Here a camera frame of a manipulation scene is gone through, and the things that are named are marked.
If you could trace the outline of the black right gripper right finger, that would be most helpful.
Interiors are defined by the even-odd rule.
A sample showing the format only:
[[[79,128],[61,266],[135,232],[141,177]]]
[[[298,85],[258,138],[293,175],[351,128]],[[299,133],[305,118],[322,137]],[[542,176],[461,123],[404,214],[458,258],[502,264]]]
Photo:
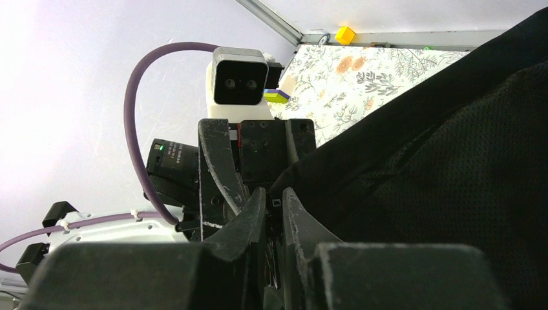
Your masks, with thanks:
[[[483,253],[467,245],[348,243],[284,190],[286,309],[508,309]]]

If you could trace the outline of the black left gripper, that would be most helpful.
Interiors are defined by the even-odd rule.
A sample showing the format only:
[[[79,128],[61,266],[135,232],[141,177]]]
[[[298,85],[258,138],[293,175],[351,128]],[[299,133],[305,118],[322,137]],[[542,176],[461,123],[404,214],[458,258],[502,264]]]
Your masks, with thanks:
[[[239,215],[256,188],[270,188],[316,148],[311,119],[206,118],[197,146],[155,139],[145,168],[162,202],[180,208],[176,232],[202,241]]]

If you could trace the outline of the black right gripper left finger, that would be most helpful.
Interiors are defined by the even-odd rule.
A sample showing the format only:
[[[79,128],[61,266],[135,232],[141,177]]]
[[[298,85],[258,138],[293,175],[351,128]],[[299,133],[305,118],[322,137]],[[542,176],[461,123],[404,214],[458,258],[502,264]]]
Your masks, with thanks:
[[[262,309],[257,242],[266,192],[202,242],[66,245],[38,267],[21,309]]]

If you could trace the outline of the black zip-up jacket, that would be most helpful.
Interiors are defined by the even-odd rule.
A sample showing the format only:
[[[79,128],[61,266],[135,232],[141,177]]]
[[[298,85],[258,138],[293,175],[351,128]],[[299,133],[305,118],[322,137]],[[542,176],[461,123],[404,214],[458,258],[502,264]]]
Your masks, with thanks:
[[[288,188],[343,242],[474,247],[508,309],[546,309],[547,10],[291,164]]]

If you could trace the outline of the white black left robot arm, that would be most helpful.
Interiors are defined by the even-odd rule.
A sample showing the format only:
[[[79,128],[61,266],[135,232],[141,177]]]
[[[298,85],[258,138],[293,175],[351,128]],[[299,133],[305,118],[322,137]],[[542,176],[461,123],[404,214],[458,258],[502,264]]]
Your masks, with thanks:
[[[268,188],[316,148],[313,121],[203,119],[198,145],[155,139],[147,173],[168,211],[93,215],[61,201],[16,271],[17,309],[281,309],[282,202]]]

